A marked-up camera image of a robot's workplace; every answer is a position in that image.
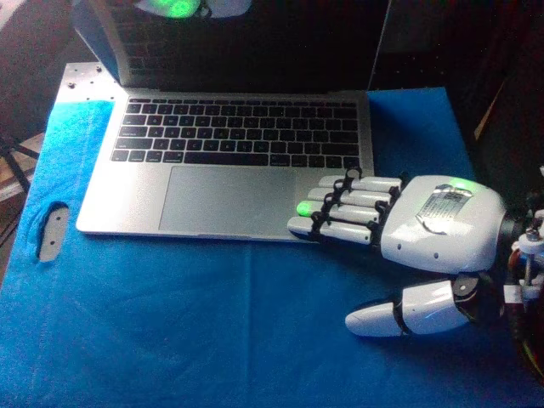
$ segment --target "blue fabric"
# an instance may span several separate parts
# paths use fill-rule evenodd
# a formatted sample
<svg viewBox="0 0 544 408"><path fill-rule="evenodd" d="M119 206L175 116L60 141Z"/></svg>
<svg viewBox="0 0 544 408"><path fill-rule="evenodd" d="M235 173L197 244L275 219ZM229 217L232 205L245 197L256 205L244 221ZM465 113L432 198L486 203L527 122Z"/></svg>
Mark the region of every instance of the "blue fabric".
<svg viewBox="0 0 544 408"><path fill-rule="evenodd" d="M111 113L58 104L0 293L0 405L538 405L503 326L360 339L358 303L435 276L357 246L90 236L75 220ZM371 94L377 173L473 176L443 89ZM37 260L48 209L71 210Z"/></svg>

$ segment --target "blue cloth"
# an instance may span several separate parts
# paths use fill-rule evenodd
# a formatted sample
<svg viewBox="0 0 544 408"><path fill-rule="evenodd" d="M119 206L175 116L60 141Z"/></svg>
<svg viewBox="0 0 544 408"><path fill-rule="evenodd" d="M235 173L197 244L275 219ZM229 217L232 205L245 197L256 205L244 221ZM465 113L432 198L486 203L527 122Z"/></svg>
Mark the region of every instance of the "blue cloth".
<svg viewBox="0 0 544 408"><path fill-rule="evenodd" d="M112 104L57 104L0 293L0 405L537 405L503 326L365 340L358 303L424 274L357 246L84 235L75 221ZM444 89L371 94L379 175L471 178ZM37 260L50 207L60 255Z"/></svg>

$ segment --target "robotic hand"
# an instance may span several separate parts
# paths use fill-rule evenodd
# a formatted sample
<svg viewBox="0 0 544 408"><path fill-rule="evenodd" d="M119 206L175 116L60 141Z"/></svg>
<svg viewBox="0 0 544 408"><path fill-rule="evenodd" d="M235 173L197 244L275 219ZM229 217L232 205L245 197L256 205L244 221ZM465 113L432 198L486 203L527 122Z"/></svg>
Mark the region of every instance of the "robotic hand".
<svg viewBox="0 0 544 408"><path fill-rule="evenodd" d="M360 172L350 177L350 172L324 177L298 205L300 217L289 220L289 230L310 241L369 245L386 259L445 278L355 310L347 315L346 327L363 337L442 332L496 320L506 303L514 338L526 351L528 325L522 317L536 303L544 281L539 272L544 266L544 211L533 206L530 218L515 218L495 191L460 178L422 176L407 183L402 177L361 178ZM536 351L529 349L534 360Z"/></svg>

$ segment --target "table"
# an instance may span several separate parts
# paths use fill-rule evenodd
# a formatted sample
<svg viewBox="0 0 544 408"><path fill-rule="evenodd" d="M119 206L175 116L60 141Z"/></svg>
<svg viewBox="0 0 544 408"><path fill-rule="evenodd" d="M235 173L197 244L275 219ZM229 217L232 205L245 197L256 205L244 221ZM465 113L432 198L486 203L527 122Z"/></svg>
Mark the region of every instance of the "table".
<svg viewBox="0 0 544 408"><path fill-rule="evenodd" d="M376 173L473 178L443 88L370 94ZM367 248L84 235L113 103L58 103L0 292L8 406L535 406L504 325L361 339L358 303L435 278ZM37 260L50 207L71 219Z"/></svg>

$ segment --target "laptop keyboard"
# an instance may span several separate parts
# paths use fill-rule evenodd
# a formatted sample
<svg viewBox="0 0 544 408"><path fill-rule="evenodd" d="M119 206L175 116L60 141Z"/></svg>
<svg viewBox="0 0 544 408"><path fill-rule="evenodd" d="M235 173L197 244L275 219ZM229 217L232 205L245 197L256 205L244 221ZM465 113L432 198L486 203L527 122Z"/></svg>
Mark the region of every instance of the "laptop keyboard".
<svg viewBox="0 0 544 408"><path fill-rule="evenodd" d="M353 102L130 99L114 162L359 166Z"/></svg>

